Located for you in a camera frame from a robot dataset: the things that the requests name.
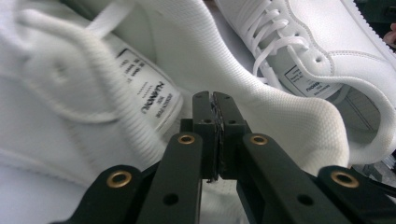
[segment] shoe tongue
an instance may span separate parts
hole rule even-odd
[[[183,100],[172,80],[154,63],[114,35],[105,41],[113,49],[121,74],[139,108],[159,133],[165,133],[180,112]]]
[[[298,96],[317,97],[332,102],[338,98],[341,83],[323,83],[307,78],[286,48],[267,58],[279,81]],[[379,127],[379,112],[374,103],[355,89],[348,91],[340,103],[335,104],[347,127],[365,132],[375,132]]]
[[[293,94],[304,97],[327,99],[341,89],[342,84],[327,84],[311,80],[303,74],[303,69],[290,57],[286,48],[267,59],[279,81]]]

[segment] screw hole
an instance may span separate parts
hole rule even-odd
[[[168,206],[174,205],[177,202],[178,202],[178,197],[174,193],[167,194],[163,197],[163,203]]]
[[[335,183],[346,188],[354,189],[359,186],[359,181],[353,175],[342,171],[333,171],[331,173],[331,178]]]
[[[352,183],[352,179],[349,178],[349,177],[346,176],[346,175],[338,175],[338,176],[337,176],[337,179],[339,179],[339,180],[341,180],[342,182],[347,183],[347,184]]]
[[[188,145],[193,143],[195,141],[195,138],[191,135],[182,135],[177,140],[180,144]]]
[[[312,200],[311,197],[305,194],[300,194],[297,196],[297,200],[299,203],[302,203],[303,205],[310,206],[314,204],[314,200]]]
[[[132,180],[132,175],[126,171],[116,171],[107,178],[107,185],[113,189],[122,188]]]
[[[250,142],[256,145],[263,146],[268,143],[268,139],[262,136],[255,135],[250,138]]]

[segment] sneaker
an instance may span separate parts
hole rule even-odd
[[[2,200],[2,220],[63,219],[109,166],[145,169],[160,160],[180,119],[191,118],[198,91],[230,94],[253,132],[275,138],[311,174],[348,165],[336,108],[252,77],[203,2],[63,2],[0,2],[0,164],[14,184],[2,184],[0,195],[15,194]],[[21,180],[26,175],[34,188]],[[52,213],[51,195],[65,182],[78,186],[70,187],[76,194],[60,195],[76,198]],[[38,191],[40,183],[48,193]],[[235,182],[204,184],[201,214],[204,223],[245,220]]]
[[[332,102],[340,111],[350,163],[368,164],[396,148],[396,56],[352,0],[216,0],[267,84]]]

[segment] shoe tongue label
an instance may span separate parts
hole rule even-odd
[[[164,133],[181,108],[179,91],[160,69],[132,49],[122,50],[116,61],[135,99],[138,99],[132,104],[138,107],[157,131]]]
[[[343,86],[339,83],[327,84],[310,80],[304,77],[297,65],[281,74],[279,80],[295,95],[322,99],[335,94]]]

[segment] black bracket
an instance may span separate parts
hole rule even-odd
[[[237,180],[250,223],[396,223],[396,195],[354,170],[303,172],[270,136],[252,133],[229,95],[193,96],[163,159],[144,172],[115,166],[57,224],[199,223],[202,180]]]

